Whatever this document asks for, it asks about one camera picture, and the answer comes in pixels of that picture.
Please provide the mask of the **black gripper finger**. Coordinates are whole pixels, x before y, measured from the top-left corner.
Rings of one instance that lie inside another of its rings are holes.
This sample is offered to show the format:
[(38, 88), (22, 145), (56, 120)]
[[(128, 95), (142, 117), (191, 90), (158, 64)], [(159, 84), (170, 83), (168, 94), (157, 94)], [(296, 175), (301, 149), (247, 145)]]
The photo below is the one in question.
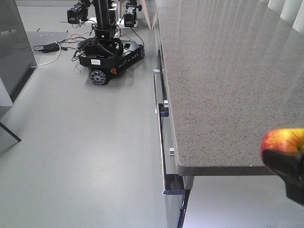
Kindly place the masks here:
[(286, 196), (304, 204), (304, 154), (265, 149), (263, 163), (285, 183)]

